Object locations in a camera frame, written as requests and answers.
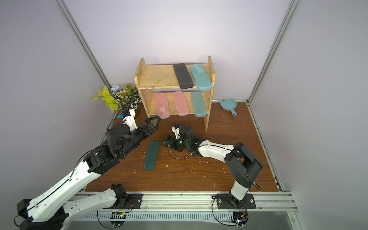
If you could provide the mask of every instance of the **metal plate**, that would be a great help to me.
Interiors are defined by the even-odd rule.
[[[133,209],[140,209],[141,208],[141,203],[142,203],[142,196],[143,196],[143,194],[141,194],[141,193],[128,193],[128,204],[124,209],[131,209],[132,208],[132,203],[133,203]],[[118,209],[118,207],[117,206],[111,206],[111,207],[108,207],[106,209]]]
[[[232,206],[232,204],[229,201],[229,194],[228,193],[218,193],[216,194],[216,202],[217,202],[217,208],[218,209],[245,209],[245,206],[247,206],[247,209],[255,209],[255,201],[253,194],[247,193],[245,195],[245,204],[240,208],[235,208]]]

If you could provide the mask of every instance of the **gray wall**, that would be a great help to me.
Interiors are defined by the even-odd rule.
[[[368,2],[303,0],[252,107],[307,229],[368,229]]]
[[[291,0],[65,0],[112,84],[146,64],[207,63],[215,99],[247,99]]]
[[[0,222],[17,229],[17,202],[70,172],[111,112],[91,101],[102,81],[55,1],[1,1],[0,31]]]

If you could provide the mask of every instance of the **wooden shelf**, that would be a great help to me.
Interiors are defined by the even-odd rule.
[[[193,78],[190,66],[191,65],[186,65],[188,72],[194,83],[193,88],[197,88],[197,84],[195,83],[195,80]],[[201,92],[207,110],[207,115],[203,117],[205,123],[205,131],[207,131],[209,115],[211,111],[213,90],[215,89],[215,80],[216,80],[215,70],[213,68],[211,57],[208,57],[208,62],[207,64],[204,64],[203,67],[207,72],[209,79],[212,82],[211,90]],[[148,117],[157,115],[156,99],[155,99],[155,95],[157,93],[153,93],[153,89],[174,89],[173,91],[177,91],[175,89],[180,90],[180,86],[178,80],[176,79],[173,65],[147,66],[146,62],[144,61],[144,58],[141,58],[138,64],[137,71],[135,72],[134,75],[134,81],[141,96],[142,103]],[[167,95],[167,102],[169,104],[170,114],[177,115],[178,113],[176,111],[175,103],[173,100],[173,94],[168,92],[166,93],[166,95]],[[190,112],[189,114],[194,114],[191,93],[184,92],[184,97],[189,107]]]
[[[156,108],[156,98],[155,95],[157,93],[153,94],[152,97],[152,101],[151,101],[151,106],[148,108],[148,114],[150,116],[157,116],[157,108]],[[189,114],[194,114],[194,109],[193,109],[193,103],[192,103],[192,97],[191,97],[191,93],[190,92],[183,92],[184,97],[187,101],[187,105],[189,107]],[[178,115],[178,112],[176,111],[176,107],[175,107],[175,103],[173,100],[173,93],[166,93],[167,96],[167,102],[169,103],[169,110],[170,110],[170,115]],[[202,92],[202,97],[203,100],[205,101],[205,105],[206,105],[206,95],[204,92]]]
[[[194,83],[193,88],[197,88],[190,66],[186,65]],[[208,65],[205,64],[203,67],[208,74]],[[146,66],[139,87],[141,89],[180,89],[173,65]]]

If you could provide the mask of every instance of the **wooden floor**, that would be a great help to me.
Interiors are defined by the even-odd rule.
[[[147,118],[142,105],[141,115],[136,123],[144,123]],[[106,174],[88,184],[86,191],[104,191],[111,184],[122,184],[127,191],[219,191],[229,192],[234,184],[226,164],[212,159],[190,156],[188,159],[177,160],[168,155],[168,149],[160,146],[154,171],[144,171],[143,164],[151,140],[162,140],[166,135],[174,135],[171,127],[185,124],[192,128],[197,137],[211,142],[231,145],[244,143],[263,163],[263,170],[256,183],[263,192],[277,192],[275,180],[263,152],[252,118],[245,103],[238,103],[237,116],[220,107],[220,103],[212,103],[208,131],[204,131],[203,118],[194,115],[179,117],[171,115],[160,121],[157,133],[141,143],[120,164],[110,169]],[[188,152],[171,151],[175,157],[183,158]]]

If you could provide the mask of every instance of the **dustpan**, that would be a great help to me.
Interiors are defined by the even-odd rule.
[[[220,101],[220,105],[224,110],[231,111],[231,113],[236,116],[238,113],[235,112],[235,108],[238,105],[234,100],[222,100]]]

